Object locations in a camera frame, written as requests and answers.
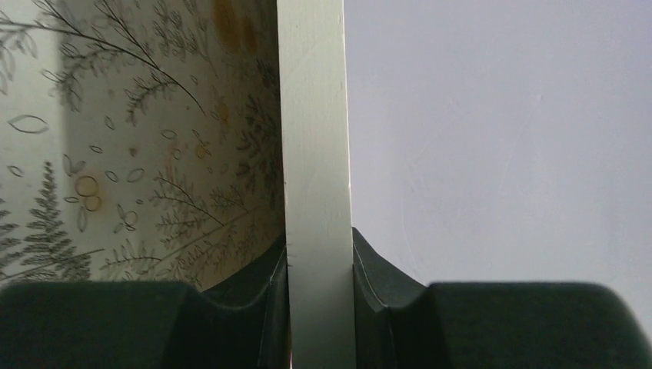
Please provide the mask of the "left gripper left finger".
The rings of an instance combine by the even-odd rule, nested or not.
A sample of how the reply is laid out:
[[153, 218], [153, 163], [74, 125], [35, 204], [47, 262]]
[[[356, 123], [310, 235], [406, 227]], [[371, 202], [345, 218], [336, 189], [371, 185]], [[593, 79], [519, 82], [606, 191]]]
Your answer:
[[206, 291], [180, 281], [1, 291], [3, 368], [286, 368], [286, 241]]

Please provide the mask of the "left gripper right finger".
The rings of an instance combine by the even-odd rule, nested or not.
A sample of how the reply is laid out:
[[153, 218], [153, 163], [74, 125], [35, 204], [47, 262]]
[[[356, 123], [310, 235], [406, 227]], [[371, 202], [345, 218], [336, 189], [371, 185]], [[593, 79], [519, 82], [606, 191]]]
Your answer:
[[353, 231], [359, 368], [649, 368], [630, 308], [599, 284], [422, 285]]

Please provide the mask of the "light wooden picture frame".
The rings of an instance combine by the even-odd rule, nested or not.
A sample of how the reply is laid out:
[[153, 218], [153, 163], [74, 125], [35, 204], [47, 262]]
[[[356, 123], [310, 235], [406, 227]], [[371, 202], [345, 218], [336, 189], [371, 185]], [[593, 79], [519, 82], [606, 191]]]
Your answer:
[[296, 368], [353, 368], [344, 3], [279, 1], [291, 346]]

